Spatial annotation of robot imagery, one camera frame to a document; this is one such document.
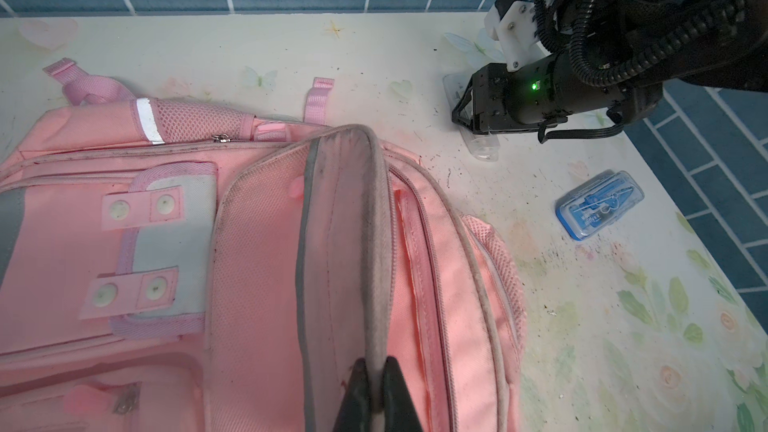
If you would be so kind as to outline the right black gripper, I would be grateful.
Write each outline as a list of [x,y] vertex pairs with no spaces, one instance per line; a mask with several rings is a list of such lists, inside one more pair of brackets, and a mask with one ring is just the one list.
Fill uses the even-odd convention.
[[[455,92],[452,122],[476,135],[617,135],[648,117],[663,98],[660,83],[592,87],[572,72],[565,53],[547,56],[510,72],[504,63],[476,71]],[[559,130],[570,116],[605,108],[610,126]]]

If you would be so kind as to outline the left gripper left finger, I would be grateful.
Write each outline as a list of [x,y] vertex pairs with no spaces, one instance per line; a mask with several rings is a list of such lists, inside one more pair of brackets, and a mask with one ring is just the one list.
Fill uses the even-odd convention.
[[371,391],[368,373],[365,359],[359,358],[353,365],[333,431],[370,432],[371,426]]

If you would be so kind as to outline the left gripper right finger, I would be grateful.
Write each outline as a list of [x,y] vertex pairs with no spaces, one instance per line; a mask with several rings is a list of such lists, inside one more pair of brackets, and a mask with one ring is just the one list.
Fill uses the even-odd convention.
[[397,359],[388,356],[382,376],[385,432],[422,432],[420,419]]

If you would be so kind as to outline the clear plastic eraser case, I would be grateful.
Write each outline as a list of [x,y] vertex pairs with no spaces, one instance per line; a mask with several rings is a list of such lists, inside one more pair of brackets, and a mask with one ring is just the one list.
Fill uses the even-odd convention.
[[[462,98],[469,79],[469,72],[448,74],[443,77],[442,83],[450,109],[453,109]],[[498,161],[500,143],[495,135],[477,135],[463,126],[458,126],[458,130],[475,159],[483,162]]]

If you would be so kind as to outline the pink student backpack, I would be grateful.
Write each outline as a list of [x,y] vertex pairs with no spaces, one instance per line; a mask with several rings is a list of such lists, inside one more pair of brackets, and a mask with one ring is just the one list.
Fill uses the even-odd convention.
[[5,431],[333,431],[364,358],[423,431],[517,431],[526,311],[496,230],[362,125],[138,97],[74,61],[1,166]]

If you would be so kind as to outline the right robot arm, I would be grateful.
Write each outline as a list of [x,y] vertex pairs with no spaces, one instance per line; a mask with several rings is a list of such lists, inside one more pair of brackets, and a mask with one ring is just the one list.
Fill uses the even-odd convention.
[[767,0],[495,0],[485,27],[502,56],[451,111],[476,135],[612,137],[672,79],[767,89]]

